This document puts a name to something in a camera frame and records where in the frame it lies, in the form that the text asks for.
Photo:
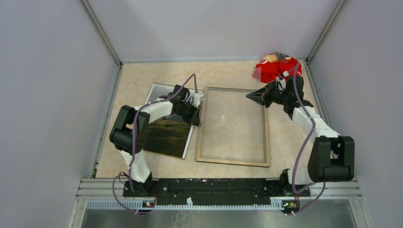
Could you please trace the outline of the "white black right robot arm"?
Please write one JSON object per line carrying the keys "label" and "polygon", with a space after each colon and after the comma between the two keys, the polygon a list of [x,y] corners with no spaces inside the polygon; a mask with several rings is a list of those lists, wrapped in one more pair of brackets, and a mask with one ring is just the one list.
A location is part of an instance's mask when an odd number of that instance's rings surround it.
{"label": "white black right robot arm", "polygon": [[351,181],[355,171],[355,142],[334,131],[304,97],[304,79],[290,76],[251,92],[246,98],[268,108],[283,106],[284,112],[307,135],[294,167],[284,169],[278,183],[285,196],[300,193],[314,183]]}

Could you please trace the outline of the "wooden picture frame with glass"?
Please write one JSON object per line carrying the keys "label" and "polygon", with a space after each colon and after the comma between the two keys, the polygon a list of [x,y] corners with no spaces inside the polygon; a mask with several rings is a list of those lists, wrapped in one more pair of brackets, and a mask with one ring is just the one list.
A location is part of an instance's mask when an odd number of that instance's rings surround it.
{"label": "wooden picture frame with glass", "polygon": [[246,97],[254,89],[210,84],[204,92],[195,160],[270,167],[268,111]]}

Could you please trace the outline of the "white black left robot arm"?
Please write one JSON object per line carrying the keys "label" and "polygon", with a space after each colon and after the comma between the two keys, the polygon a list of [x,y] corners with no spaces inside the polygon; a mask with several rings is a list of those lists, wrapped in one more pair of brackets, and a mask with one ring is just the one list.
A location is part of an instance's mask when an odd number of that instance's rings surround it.
{"label": "white black left robot arm", "polygon": [[124,157],[140,196],[149,195],[153,188],[144,153],[185,158],[193,128],[200,126],[204,99],[203,91],[153,84],[144,105],[124,105],[119,110],[109,140]]}

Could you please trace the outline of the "landscape photo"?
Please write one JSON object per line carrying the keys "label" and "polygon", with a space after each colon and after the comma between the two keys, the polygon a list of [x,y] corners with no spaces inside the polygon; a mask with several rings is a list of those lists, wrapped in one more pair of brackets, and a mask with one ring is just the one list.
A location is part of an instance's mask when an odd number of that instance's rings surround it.
{"label": "landscape photo", "polygon": [[[175,86],[153,83],[146,102],[154,101],[160,96],[173,92]],[[190,97],[194,89],[185,90],[185,101],[192,102]],[[185,159],[194,126],[191,126],[177,114],[159,118],[148,126],[147,141],[144,150],[178,159]]]}

